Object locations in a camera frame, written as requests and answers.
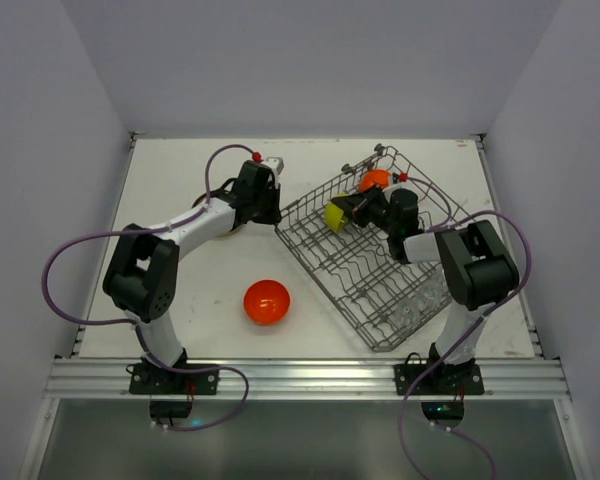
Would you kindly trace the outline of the yellow-green bowl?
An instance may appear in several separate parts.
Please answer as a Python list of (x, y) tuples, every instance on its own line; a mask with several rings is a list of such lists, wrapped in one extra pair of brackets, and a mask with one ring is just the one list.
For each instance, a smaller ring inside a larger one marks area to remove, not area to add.
[(326, 226), (335, 234), (342, 233), (349, 224), (349, 218), (344, 210), (338, 207), (333, 200), (330, 200), (324, 212)]

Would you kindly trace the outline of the grey wire dish rack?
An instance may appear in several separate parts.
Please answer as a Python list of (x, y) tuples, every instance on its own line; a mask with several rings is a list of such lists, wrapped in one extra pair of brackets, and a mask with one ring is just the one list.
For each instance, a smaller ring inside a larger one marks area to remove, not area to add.
[[(397, 332), (390, 321), (397, 302), (417, 301), (418, 287), (433, 275), (442, 276), (442, 269), (436, 262), (399, 264), (389, 254), (386, 235), (373, 225), (348, 224), (340, 234), (326, 226), (327, 203), (335, 196), (356, 193), (362, 175), (372, 169), (388, 170), (392, 178), (407, 175), (405, 185), (418, 196), (424, 230), (468, 214), (396, 148), (378, 145), (367, 159), (344, 165), (340, 174), (283, 208), (275, 232), (363, 343), (374, 353), (387, 353), (411, 336)], [(448, 292), (439, 308), (420, 309), (420, 328), (450, 301)]]

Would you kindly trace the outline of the orange bowl back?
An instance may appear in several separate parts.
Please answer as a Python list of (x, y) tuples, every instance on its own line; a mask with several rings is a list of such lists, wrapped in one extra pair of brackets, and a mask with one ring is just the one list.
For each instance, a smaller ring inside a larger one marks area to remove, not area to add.
[(373, 187), (388, 188), (393, 182), (392, 174), (384, 169), (372, 169), (364, 173), (358, 184), (358, 191), (365, 192)]

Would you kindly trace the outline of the orange bowl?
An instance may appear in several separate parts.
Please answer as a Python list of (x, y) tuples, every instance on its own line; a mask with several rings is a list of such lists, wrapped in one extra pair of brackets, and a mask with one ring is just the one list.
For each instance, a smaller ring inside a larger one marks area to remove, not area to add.
[(392, 174), (384, 169), (372, 169), (364, 173), (358, 184), (358, 191), (365, 192), (373, 187), (388, 188), (393, 182)]
[(272, 326), (279, 323), (289, 312), (291, 296), (287, 288), (272, 279), (252, 284), (243, 297), (247, 317), (255, 324)]

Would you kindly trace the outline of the orange bowl front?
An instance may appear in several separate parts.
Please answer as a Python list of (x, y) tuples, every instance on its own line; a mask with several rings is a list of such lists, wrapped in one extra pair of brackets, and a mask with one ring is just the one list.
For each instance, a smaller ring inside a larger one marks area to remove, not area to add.
[(289, 312), (291, 296), (287, 288), (272, 279), (252, 284), (243, 297), (247, 317), (255, 324), (272, 326), (279, 323)]

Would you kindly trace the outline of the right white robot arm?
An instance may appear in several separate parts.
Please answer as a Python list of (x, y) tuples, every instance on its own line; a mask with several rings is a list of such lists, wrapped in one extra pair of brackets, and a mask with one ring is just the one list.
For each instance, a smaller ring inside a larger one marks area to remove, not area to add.
[(424, 230), (418, 196), (405, 188), (387, 195), (374, 186), (334, 197), (331, 203), (349, 222), (359, 227), (372, 224), (384, 232), (389, 254), (398, 263), (440, 264), (451, 305), (433, 343), (434, 363), (456, 367), (473, 361), (483, 323), (521, 286), (518, 266), (492, 222), (471, 216), (452, 226)]

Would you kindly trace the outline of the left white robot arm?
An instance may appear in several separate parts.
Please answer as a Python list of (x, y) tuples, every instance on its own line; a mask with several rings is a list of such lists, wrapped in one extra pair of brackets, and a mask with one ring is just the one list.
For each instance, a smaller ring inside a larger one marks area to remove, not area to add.
[(103, 290), (135, 323), (149, 362), (168, 369), (184, 358), (185, 348), (169, 314), (179, 262), (207, 241), (246, 223), (278, 224), (283, 169), (280, 157), (247, 160), (228, 189), (210, 191), (196, 207), (147, 231), (136, 224), (125, 227)]

